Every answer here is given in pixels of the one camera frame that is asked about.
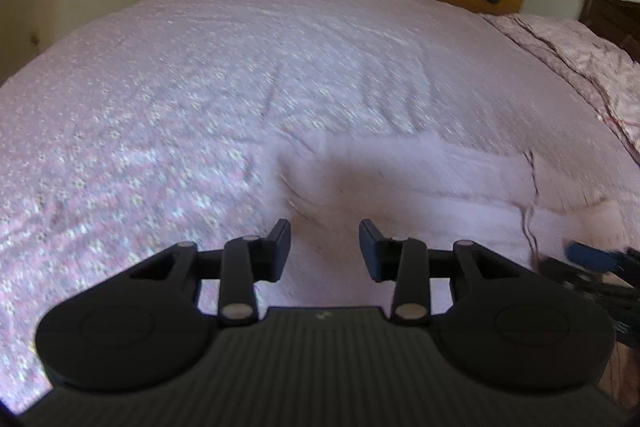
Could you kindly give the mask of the pink quilted blanket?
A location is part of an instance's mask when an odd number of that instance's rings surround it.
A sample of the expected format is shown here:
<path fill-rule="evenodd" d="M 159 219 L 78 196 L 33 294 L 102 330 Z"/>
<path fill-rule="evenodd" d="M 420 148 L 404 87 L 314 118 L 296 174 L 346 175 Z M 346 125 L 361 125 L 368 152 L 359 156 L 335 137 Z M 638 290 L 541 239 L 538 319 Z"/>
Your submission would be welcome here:
<path fill-rule="evenodd" d="M 483 16 L 565 80 L 634 158 L 639 158 L 639 63 L 577 20 L 527 14 Z"/>

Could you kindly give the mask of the pink knitted sweater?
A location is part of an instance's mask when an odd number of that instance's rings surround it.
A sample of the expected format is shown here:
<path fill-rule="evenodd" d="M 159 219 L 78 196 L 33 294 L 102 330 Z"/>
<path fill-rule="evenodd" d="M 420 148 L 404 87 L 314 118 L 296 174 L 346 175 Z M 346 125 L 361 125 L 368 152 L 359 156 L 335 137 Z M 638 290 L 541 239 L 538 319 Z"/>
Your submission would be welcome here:
<path fill-rule="evenodd" d="M 629 245 L 618 202 L 542 156 L 499 156 L 429 134 L 276 135 L 265 146 L 262 191 L 265 219 L 288 219 L 293 230 L 268 300 L 291 306 L 390 305 L 390 284 L 373 282 L 360 254 L 364 219 L 437 249 L 471 239 L 524 268 L 539 256 L 562 259 L 574 241 Z"/>

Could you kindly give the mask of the pink floral bed sheet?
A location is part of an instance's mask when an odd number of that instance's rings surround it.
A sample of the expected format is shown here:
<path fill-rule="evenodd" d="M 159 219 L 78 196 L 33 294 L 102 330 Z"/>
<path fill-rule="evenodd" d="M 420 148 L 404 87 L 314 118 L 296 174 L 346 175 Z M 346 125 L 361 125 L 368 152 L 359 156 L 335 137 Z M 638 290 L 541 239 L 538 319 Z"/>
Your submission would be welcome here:
<path fill-rule="evenodd" d="M 620 205 L 639 244 L 639 158 L 582 97 L 477 15 L 435 0 L 143 0 L 1 89 L 1 398 L 49 388 L 49 309 L 182 241 L 209 251 L 262 210 L 279 134 L 437 136 L 534 152 Z"/>

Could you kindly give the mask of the dark wooden headboard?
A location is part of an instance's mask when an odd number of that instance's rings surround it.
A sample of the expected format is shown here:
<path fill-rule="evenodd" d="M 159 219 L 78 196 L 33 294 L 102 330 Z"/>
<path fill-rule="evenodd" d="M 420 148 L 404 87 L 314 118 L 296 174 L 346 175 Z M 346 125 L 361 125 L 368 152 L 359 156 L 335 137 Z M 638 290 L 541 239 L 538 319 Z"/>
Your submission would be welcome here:
<path fill-rule="evenodd" d="M 614 43 L 635 62 L 640 57 L 640 4 L 626 0 L 584 0 L 578 20 Z"/>

